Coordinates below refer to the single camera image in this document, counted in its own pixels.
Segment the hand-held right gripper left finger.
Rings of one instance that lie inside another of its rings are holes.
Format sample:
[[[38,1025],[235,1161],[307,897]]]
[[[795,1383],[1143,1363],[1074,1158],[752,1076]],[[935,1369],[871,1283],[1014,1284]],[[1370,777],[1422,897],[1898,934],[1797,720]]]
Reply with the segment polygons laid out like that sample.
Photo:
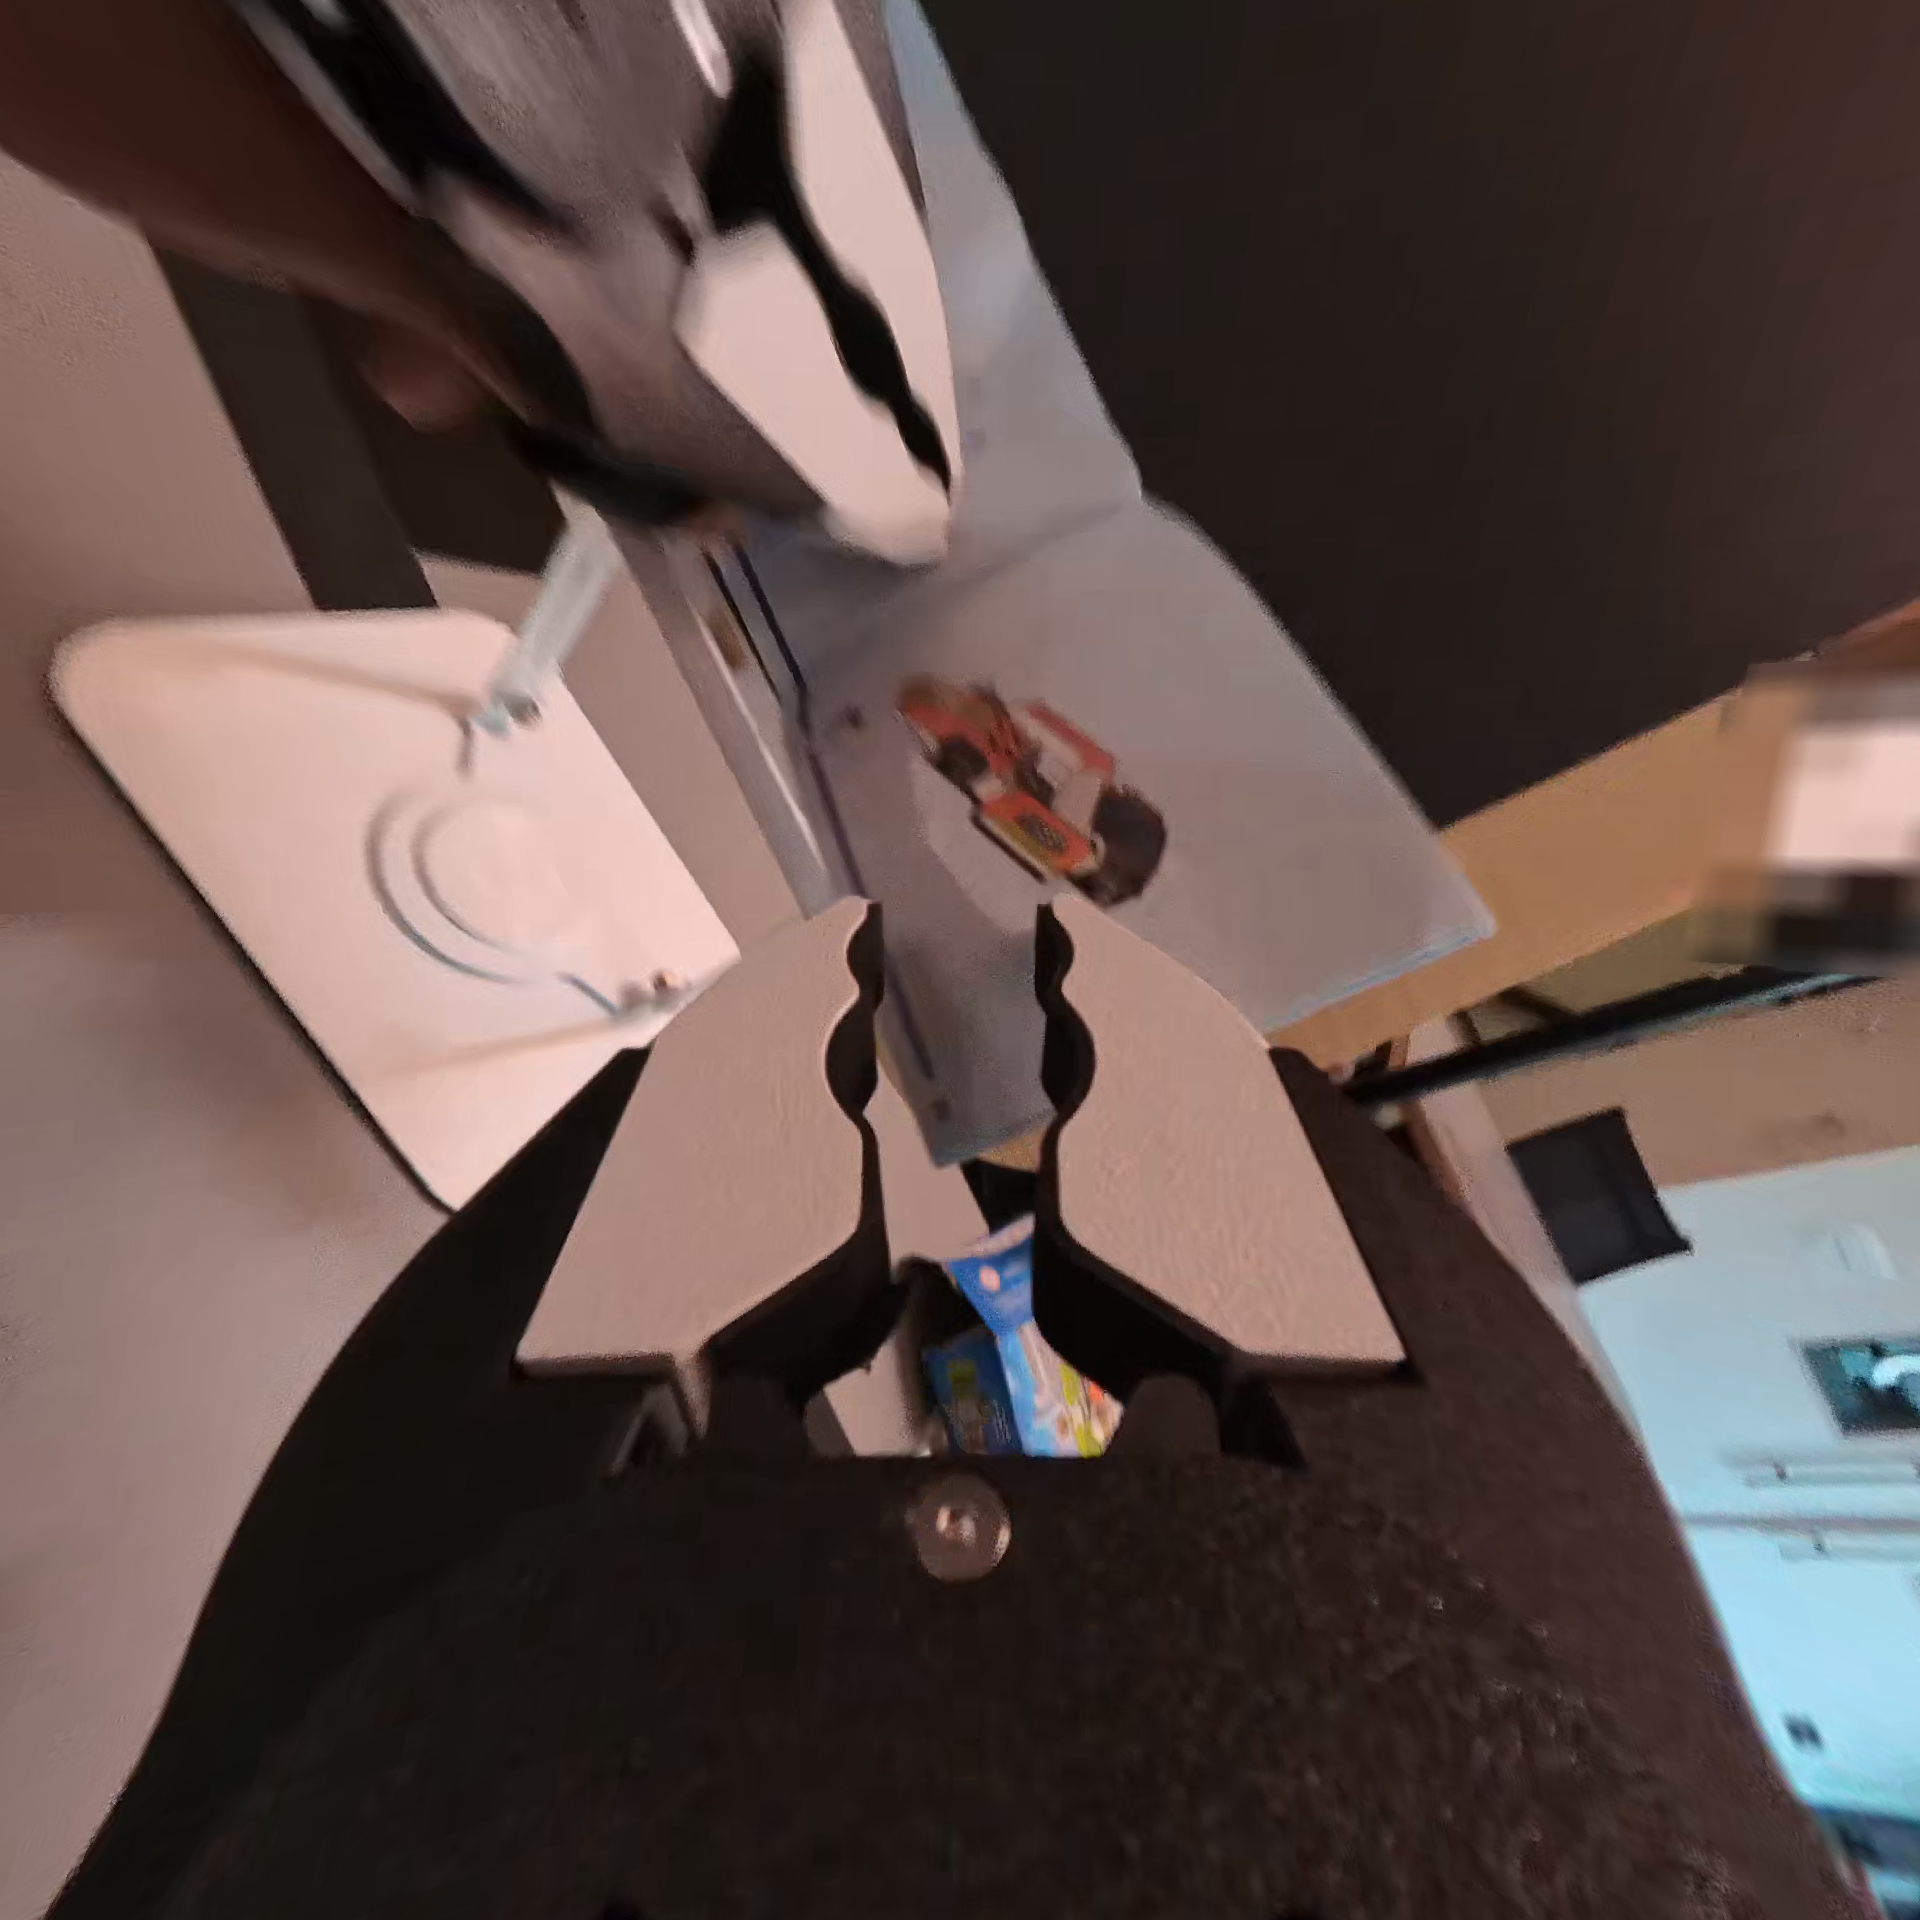
[[[879,908],[845,898],[742,955],[643,1052],[517,1363],[529,1377],[866,1369],[903,1294],[877,1088]]]

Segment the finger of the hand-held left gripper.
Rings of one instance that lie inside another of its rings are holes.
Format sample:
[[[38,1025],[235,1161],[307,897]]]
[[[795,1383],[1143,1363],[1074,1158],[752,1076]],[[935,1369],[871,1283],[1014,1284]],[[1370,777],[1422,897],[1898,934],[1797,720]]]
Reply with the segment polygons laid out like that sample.
[[[953,351],[930,226],[838,6],[786,6],[777,148],[795,192],[781,240],[817,292],[855,384],[887,404],[913,459],[958,497]]]
[[[678,345],[817,500],[826,535],[897,567],[946,556],[951,505],[894,412],[851,379],[825,307],[771,226],[706,239]]]

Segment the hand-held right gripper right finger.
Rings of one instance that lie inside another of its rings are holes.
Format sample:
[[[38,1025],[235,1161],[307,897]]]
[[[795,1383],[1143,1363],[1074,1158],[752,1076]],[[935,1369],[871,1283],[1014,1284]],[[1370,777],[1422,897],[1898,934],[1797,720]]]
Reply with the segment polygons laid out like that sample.
[[[1034,1310],[1102,1383],[1385,1377],[1405,1351],[1257,1030],[1079,897],[1034,934]]]

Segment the instruction booklet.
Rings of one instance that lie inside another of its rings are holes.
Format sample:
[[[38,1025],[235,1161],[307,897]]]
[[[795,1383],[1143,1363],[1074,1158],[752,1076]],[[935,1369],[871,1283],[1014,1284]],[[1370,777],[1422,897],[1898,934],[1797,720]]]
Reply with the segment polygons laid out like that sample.
[[[970,824],[903,698],[1041,705],[1158,817],[1110,908],[1263,1033],[1457,953],[1493,916],[1258,595],[1145,495],[918,6],[882,6],[954,371],[963,484],[937,567],[754,527],[713,566],[778,710],[803,908],[879,904],[879,1039],[953,1166],[1039,1127],[1039,905],[1066,881]]]

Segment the white book stand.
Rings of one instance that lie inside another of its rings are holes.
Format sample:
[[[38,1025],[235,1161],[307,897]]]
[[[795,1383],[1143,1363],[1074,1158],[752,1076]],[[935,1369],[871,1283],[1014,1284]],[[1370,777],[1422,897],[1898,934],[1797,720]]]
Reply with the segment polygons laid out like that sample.
[[[50,690],[351,1104],[445,1209],[618,1052],[672,1121],[867,1023],[861,900],[741,953],[563,687],[623,566],[569,507],[510,628],[462,610],[130,620]]]

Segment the person's left hand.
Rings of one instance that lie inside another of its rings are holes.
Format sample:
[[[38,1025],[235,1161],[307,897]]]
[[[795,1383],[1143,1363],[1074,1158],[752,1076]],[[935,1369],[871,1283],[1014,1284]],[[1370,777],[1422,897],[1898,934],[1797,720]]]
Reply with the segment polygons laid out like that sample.
[[[3,3],[1,147],[174,254],[358,315],[413,426],[535,409],[479,279],[226,6]]]

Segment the blue cardboard box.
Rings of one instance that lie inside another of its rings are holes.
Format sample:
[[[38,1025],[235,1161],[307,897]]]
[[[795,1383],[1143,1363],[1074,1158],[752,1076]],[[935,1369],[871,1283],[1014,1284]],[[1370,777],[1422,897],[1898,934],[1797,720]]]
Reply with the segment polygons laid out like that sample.
[[[1039,1331],[1032,1215],[930,1271],[946,1320],[921,1348],[921,1367],[947,1448],[961,1456],[1106,1454],[1122,1408]]]

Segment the wooden desk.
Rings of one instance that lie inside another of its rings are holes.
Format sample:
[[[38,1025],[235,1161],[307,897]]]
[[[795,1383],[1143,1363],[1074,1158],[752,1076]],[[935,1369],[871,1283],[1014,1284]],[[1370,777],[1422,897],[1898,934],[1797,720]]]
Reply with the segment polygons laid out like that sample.
[[[1609,1000],[1586,1012],[1555,1016],[1510,1039],[1455,1047],[1422,1064],[1368,1067],[1343,1083],[1345,1100],[1363,1112],[1393,1110],[1453,1088],[1496,1081],[1712,1025],[1722,1017],[1771,1012],[1842,993],[1878,987],[1880,976],[1846,972],[1787,972],[1741,968],[1722,976],[1693,976],[1651,993]]]

